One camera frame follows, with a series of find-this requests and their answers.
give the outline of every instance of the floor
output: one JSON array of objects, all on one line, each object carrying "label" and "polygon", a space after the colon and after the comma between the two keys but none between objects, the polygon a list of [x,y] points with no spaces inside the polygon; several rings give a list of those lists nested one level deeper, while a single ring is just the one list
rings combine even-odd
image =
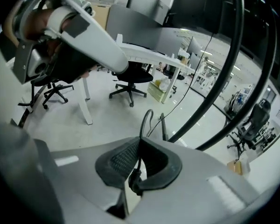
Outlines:
[{"label": "floor", "polygon": [[[165,76],[156,71],[155,78]],[[148,109],[153,109],[154,117],[152,127],[159,121],[161,113],[168,114],[184,97],[189,85],[177,80],[176,94],[166,104],[156,101],[150,94],[147,98],[143,95],[133,93],[134,107],[129,106],[127,92],[114,95],[109,99],[109,93],[115,91],[117,78],[107,73],[106,70],[92,71],[87,79],[91,99],[87,100],[87,106],[91,113],[93,124],[88,126],[83,118],[82,112],[75,99],[75,92],[71,89],[63,90],[62,93],[69,102],[63,101],[54,95],[48,102],[48,109],[44,110],[42,105],[35,105],[34,111],[25,122],[24,128],[34,138],[47,142],[51,151],[91,147],[102,145],[125,137],[139,135],[142,119]],[[136,84],[137,89],[146,91],[148,84]],[[203,97],[191,89],[183,101],[166,117],[166,127],[169,137],[178,131],[182,125],[195,112],[202,103]],[[203,144],[214,134],[219,132],[225,124],[225,116],[214,106],[190,129],[176,144],[189,148],[196,148]],[[145,134],[149,130],[149,122],[145,126]],[[151,134],[153,138],[162,137],[161,123]],[[226,165],[235,159],[234,152],[226,148],[231,144],[230,138],[225,138],[206,152]]]}]

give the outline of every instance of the thick black cable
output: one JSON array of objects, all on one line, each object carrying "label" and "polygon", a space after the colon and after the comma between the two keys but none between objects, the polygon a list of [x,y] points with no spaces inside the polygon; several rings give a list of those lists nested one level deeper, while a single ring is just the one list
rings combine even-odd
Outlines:
[{"label": "thick black cable", "polygon": [[[214,35],[214,34],[211,34],[209,43],[211,42],[211,39],[213,38],[213,35]],[[182,100],[186,97],[188,91],[190,90],[190,87],[191,87],[191,85],[192,85],[192,82],[193,82],[193,80],[194,80],[194,77],[195,77],[195,75],[196,75],[196,72],[197,72],[198,67],[199,67],[199,65],[200,65],[201,59],[202,59],[202,57],[203,57],[203,55],[204,55],[204,53],[205,53],[207,47],[209,46],[209,43],[207,43],[207,45],[206,45],[206,47],[205,47],[205,49],[204,49],[204,52],[202,53],[202,55],[201,55],[201,57],[200,57],[199,63],[198,63],[198,65],[197,65],[197,67],[196,67],[196,69],[195,69],[195,72],[194,72],[193,79],[191,80],[191,83],[190,83],[190,85],[189,85],[189,87],[188,87],[186,93],[184,94],[184,96],[183,96],[183,98],[181,99],[181,101],[178,102],[178,104],[177,104],[176,106],[174,106],[174,108],[172,109],[172,111],[175,110],[175,108],[182,102]],[[151,133],[154,131],[154,129],[158,126],[158,124],[159,124],[162,120],[164,120],[169,114],[167,114],[164,118],[162,118],[162,119],[159,120],[159,122],[154,126],[154,128],[152,129],[152,131],[151,131],[150,133],[147,134],[148,137],[151,135]]]},{"label": "thick black cable", "polygon": [[[148,110],[148,111],[146,112],[146,114],[144,115],[144,118],[143,118],[143,120],[142,120],[141,127],[140,127],[140,134],[139,134],[139,137],[140,137],[140,138],[143,137],[144,127],[145,127],[146,120],[147,120],[147,118],[148,118],[149,113],[151,113],[151,116],[150,116],[150,120],[149,120],[150,129],[149,129],[148,133],[149,133],[150,130],[151,130],[151,120],[153,119],[153,116],[154,116],[154,111],[153,111],[152,109]],[[141,156],[139,155],[138,166],[137,166],[137,170],[138,170],[138,171],[140,170],[140,167],[141,167]]]},{"label": "thick black cable", "polygon": [[275,60],[276,54],[276,47],[277,47],[277,30],[276,30],[276,23],[273,14],[273,10],[270,8],[270,21],[269,21],[269,35],[268,35],[268,44],[266,49],[266,57],[263,64],[263,69],[260,75],[260,78],[251,94],[249,99],[246,101],[244,106],[239,110],[236,116],[215,136],[210,138],[204,144],[200,145],[196,149],[200,151],[204,151],[214,144],[218,143],[221,139],[225,138],[236,126],[242,121],[244,117],[247,116],[249,111],[254,107],[255,103],[257,102],[263,88],[266,85],[266,82],[271,74],[273,63]]},{"label": "thick black cable", "polygon": [[209,94],[206,96],[205,100],[198,107],[198,109],[189,118],[189,120],[176,132],[176,134],[174,134],[168,140],[168,142],[176,142],[187,131],[189,131],[190,128],[192,128],[196,124],[196,122],[208,111],[208,109],[215,102],[230,76],[230,73],[233,69],[233,65],[239,53],[244,29],[244,0],[235,0],[235,3],[236,21],[234,34],[231,40],[229,53],[227,55],[224,66],[218,76],[218,79],[216,80],[214,86],[210,90]]}]

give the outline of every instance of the ceiling light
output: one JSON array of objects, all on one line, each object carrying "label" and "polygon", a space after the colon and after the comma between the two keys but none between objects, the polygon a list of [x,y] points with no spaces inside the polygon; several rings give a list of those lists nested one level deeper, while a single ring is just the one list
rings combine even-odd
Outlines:
[{"label": "ceiling light", "polygon": [[209,55],[213,55],[213,54],[211,54],[211,53],[209,53],[209,52],[207,52],[207,51],[205,51],[205,50],[200,50],[201,52],[204,52],[204,53],[206,53],[206,54],[209,54]]},{"label": "ceiling light", "polygon": [[237,66],[235,66],[235,65],[234,65],[234,68],[236,68],[236,69],[238,69],[238,70],[241,70],[239,67],[237,67]]}]

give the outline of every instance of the white plastic bag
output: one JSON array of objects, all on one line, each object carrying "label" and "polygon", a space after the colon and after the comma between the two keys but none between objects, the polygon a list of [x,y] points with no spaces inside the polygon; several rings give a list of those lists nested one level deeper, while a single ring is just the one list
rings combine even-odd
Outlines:
[{"label": "white plastic bag", "polygon": [[169,85],[170,85],[170,79],[166,77],[161,80],[159,88],[162,91],[166,91]]}]

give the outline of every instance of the computer monitor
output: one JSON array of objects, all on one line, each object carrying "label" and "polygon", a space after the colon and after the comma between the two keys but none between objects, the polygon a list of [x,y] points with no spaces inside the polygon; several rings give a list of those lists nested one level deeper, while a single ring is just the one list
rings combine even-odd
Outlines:
[{"label": "computer monitor", "polygon": [[195,37],[192,37],[187,52],[189,54],[194,53],[195,55],[199,55],[201,53],[202,46],[196,41]]},{"label": "computer monitor", "polygon": [[200,61],[200,58],[197,57],[194,53],[192,53],[190,61],[189,61],[190,67],[192,69],[196,69],[197,66],[199,65],[199,61]]}]

